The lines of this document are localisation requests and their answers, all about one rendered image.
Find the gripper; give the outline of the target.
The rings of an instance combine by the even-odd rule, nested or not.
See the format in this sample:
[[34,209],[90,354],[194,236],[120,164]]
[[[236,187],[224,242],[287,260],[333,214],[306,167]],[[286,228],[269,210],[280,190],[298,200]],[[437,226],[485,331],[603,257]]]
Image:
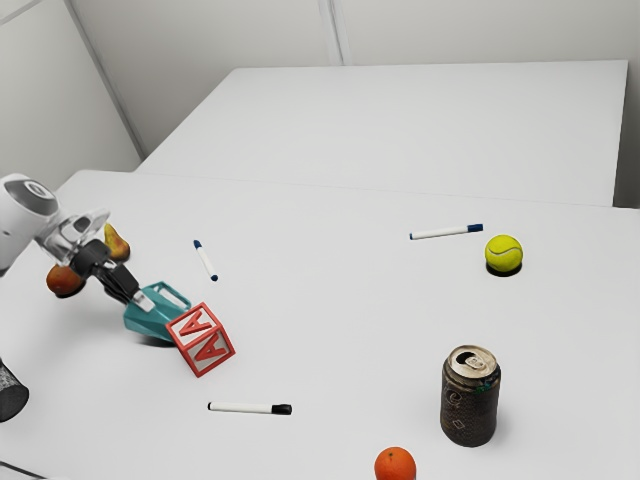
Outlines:
[[122,304],[133,304],[145,313],[151,312],[154,302],[124,264],[110,263],[110,255],[111,250],[104,242],[93,239],[80,247],[69,266],[82,279],[96,276],[105,292]]

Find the teal faceted mug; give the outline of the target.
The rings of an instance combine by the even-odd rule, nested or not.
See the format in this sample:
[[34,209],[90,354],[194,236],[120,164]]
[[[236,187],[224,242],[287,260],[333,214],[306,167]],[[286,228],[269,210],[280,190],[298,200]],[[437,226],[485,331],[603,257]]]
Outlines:
[[162,281],[148,285],[141,291],[154,303],[154,308],[146,312],[133,301],[129,302],[123,314],[124,326],[131,331],[172,343],[166,325],[191,309],[191,301]]

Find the yellow-red pear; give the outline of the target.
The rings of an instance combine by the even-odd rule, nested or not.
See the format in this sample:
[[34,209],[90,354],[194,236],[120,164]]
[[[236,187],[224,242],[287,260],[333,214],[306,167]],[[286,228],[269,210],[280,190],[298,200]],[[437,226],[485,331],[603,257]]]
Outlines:
[[103,234],[104,243],[110,250],[109,258],[115,262],[127,261],[131,255],[128,242],[120,236],[110,223],[104,225]]

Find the red apple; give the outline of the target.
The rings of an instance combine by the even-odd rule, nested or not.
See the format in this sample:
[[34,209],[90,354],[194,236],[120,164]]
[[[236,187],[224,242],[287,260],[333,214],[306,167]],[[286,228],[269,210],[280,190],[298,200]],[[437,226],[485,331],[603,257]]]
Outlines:
[[54,265],[46,276],[48,289],[60,298],[75,295],[85,284],[86,281],[68,266]]

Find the white marker blue cap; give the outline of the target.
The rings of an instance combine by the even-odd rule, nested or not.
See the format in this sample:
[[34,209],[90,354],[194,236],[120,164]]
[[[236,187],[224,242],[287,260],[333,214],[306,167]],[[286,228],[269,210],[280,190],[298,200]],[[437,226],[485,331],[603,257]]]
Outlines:
[[209,256],[207,255],[202,243],[194,239],[193,240],[194,248],[206,270],[207,276],[213,282],[216,282],[219,279],[216,269],[214,268]]
[[476,232],[482,232],[483,230],[484,230],[483,224],[469,224],[469,225],[458,226],[458,227],[447,227],[447,228],[440,228],[440,229],[428,230],[428,231],[410,232],[409,239],[422,240],[422,239],[428,239],[428,238],[476,233]]

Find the red letter block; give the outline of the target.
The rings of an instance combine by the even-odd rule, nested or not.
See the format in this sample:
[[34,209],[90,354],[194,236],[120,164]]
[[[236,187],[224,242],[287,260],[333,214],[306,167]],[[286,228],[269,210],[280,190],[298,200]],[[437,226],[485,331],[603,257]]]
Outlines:
[[171,320],[165,328],[197,378],[235,355],[224,326],[204,302]]

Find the black mesh pen holder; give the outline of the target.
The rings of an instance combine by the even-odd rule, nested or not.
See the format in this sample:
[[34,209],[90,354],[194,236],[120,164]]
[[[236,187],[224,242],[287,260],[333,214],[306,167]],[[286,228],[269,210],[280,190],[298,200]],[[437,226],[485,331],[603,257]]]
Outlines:
[[24,386],[0,358],[0,423],[19,414],[29,400]]

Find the white marker black cap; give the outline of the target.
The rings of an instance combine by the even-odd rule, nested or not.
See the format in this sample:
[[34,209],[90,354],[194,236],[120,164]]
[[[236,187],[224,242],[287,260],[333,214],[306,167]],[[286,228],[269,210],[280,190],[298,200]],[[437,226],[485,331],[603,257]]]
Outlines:
[[268,414],[279,416],[290,416],[293,412],[293,407],[290,404],[251,404],[234,402],[209,402],[207,404],[207,409],[209,411],[216,412]]

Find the orange fruit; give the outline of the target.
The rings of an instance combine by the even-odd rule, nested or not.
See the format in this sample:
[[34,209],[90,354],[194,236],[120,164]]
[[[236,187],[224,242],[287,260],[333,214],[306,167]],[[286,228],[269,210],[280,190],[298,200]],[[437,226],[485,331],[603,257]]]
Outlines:
[[406,449],[388,447],[377,455],[374,474],[376,480],[416,480],[417,465]]

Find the dark brown drink can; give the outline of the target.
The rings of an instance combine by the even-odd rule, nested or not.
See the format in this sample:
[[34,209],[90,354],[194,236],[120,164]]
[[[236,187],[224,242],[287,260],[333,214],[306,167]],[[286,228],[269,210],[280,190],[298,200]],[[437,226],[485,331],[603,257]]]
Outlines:
[[491,440],[497,426],[501,368],[495,356],[476,345],[453,349],[442,368],[440,426],[463,447]]

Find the yellow tennis ball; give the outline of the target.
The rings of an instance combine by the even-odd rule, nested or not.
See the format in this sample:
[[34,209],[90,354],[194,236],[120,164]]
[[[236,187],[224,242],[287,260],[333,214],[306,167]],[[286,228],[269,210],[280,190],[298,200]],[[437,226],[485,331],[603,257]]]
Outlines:
[[490,268],[500,273],[509,273],[522,264],[523,248],[516,238],[500,234],[487,242],[484,255]]

